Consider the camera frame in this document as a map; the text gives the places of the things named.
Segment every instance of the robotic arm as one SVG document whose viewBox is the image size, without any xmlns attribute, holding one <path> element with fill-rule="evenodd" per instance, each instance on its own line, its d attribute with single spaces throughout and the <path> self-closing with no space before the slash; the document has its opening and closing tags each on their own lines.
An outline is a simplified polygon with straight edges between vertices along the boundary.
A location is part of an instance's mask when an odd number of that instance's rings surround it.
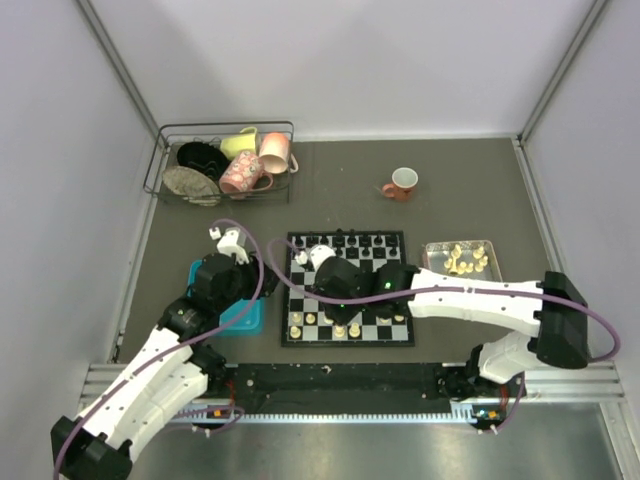
<svg viewBox="0 0 640 480">
<path fill-rule="evenodd" d="M 245 251 L 245 237 L 239 229 L 227 229 L 224 235 L 216 230 L 211 236 L 219 240 L 218 253 L 203 259 L 194 284 L 165 309 L 142 350 L 105 395 L 121 381 L 128 383 L 73 438 L 61 471 L 70 480 L 126 478 L 153 436 L 212 383 L 225 378 L 226 360 L 210 345 L 198 342 L 177 347 L 216 328 L 221 313 L 238 300 L 252 297 L 259 264 L 254 255 Z M 441 386 L 449 398 L 477 395 L 541 365 L 577 369 L 588 364 L 586 315 L 540 299 L 479 293 L 482 289 L 545 293 L 586 305 L 563 274 L 547 272 L 543 282 L 496 284 L 443 276 L 404 264 L 388 263 L 375 272 L 364 272 L 336 256 L 326 245 L 301 252 L 296 261 L 316 272 L 315 293 L 335 299 L 433 286 L 464 289 L 464 293 L 422 293 L 359 305 L 325 303 L 325 316 L 338 326 L 346 326 L 358 312 L 369 309 L 380 318 L 451 317 L 513 330 L 497 342 L 474 348 L 464 371 L 452 370 L 442 380 Z M 277 286 L 274 272 L 266 266 L 264 271 L 260 296 L 270 295 Z M 172 353 L 153 361 L 170 348 L 174 348 Z M 149 364 L 148 368 L 136 375 L 145 364 Z M 62 417 L 55 424 L 51 431 L 54 458 L 93 406 L 75 420 Z"/>
</svg>

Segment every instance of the mug handle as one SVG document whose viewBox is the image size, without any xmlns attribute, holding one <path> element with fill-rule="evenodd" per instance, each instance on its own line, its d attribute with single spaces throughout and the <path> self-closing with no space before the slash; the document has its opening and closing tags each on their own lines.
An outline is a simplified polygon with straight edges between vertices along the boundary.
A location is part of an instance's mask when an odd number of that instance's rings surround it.
<svg viewBox="0 0 640 480">
<path fill-rule="evenodd" d="M 396 186 L 393 183 L 387 183 L 382 187 L 382 194 L 387 198 L 394 198 L 396 196 L 394 190 Z"/>
<path fill-rule="evenodd" d="M 293 153 L 291 154 L 291 163 L 293 164 L 293 167 L 289 169 L 291 173 L 296 173 L 298 170 L 300 170 L 298 161 L 296 160 L 296 156 Z"/>
<path fill-rule="evenodd" d="M 269 179 L 269 185 L 267 185 L 266 187 L 261 187 L 261 188 L 252 188 L 250 191 L 251 192 L 263 192 L 265 190 L 269 190 L 271 187 L 273 187 L 273 175 L 271 175 L 269 172 L 263 172 L 262 175 L 260 175 L 260 178 L 262 177 L 267 177 Z"/>
</svg>

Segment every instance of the gray floor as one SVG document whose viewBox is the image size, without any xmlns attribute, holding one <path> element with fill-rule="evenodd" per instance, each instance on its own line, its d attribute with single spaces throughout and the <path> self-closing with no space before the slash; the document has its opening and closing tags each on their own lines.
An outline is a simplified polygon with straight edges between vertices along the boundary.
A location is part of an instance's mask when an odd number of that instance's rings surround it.
<svg viewBox="0 0 640 480">
<path fill-rule="evenodd" d="M 130 480 L 514 479 L 622 476 L 597 405 L 524 405 L 497 437 L 466 426 L 238 425 L 161 432 Z"/>
<path fill-rule="evenodd" d="M 289 204 L 228 202 L 205 208 L 158 203 L 121 361 L 135 355 L 165 306 L 184 291 L 191 262 L 211 252 L 207 230 L 215 218 L 241 222 L 261 247 L 290 230 L 401 229 L 411 263 L 420 264 L 422 246 L 429 242 L 487 239 L 506 281 L 538 279 L 548 268 L 508 139 L 303 143 L 294 152 L 300 172 Z M 420 175 L 407 204 L 377 190 L 400 166 Z M 217 350 L 230 362 L 463 361 L 474 346 L 503 334 L 487 325 L 430 318 L 415 320 L 415 347 L 283 348 L 281 295 L 279 287 L 268 300 L 260 336 L 218 338 Z"/>
</svg>

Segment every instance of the chessboard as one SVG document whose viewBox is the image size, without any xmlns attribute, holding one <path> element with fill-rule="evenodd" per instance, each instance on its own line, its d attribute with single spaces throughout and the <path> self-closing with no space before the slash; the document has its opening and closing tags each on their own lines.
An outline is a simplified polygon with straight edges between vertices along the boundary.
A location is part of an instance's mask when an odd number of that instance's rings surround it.
<svg viewBox="0 0 640 480">
<path fill-rule="evenodd" d="M 298 248 L 310 249 L 323 244 L 332 247 L 336 254 L 346 258 L 364 271 L 372 272 L 387 262 L 406 263 L 404 234 L 401 231 L 342 231 L 335 232 L 289 232 L 287 239 Z M 285 274 L 291 281 L 313 291 L 315 272 L 308 272 L 294 260 L 295 253 L 289 249 Z M 354 336 L 349 327 L 358 324 Z M 296 338 L 291 335 L 294 329 Z M 325 322 L 323 305 L 306 298 L 302 293 L 285 289 L 282 319 L 282 346 L 413 346 L 413 320 L 411 317 L 380 319 L 363 310 L 359 312 L 344 335 L 338 337 L 334 327 Z"/>
</svg>

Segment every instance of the patterned pink mug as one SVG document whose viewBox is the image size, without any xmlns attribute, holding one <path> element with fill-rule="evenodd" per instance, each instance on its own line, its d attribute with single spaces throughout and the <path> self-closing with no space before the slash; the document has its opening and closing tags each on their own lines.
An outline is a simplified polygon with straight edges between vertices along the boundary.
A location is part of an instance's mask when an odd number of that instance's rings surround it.
<svg viewBox="0 0 640 480">
<path fill-rule="evenodd" d="M 254 189 L 253 186 L 263 176 L 269 179 L 269 185 Z M 272 186 L 273 176 L 264 170 L 262 159 L 249 150 L 240 152 L 220 177 L 220 190 L 231 194 L 234 200 L 245 198 L 252 192 L 268 190 Z"/>
</svg>

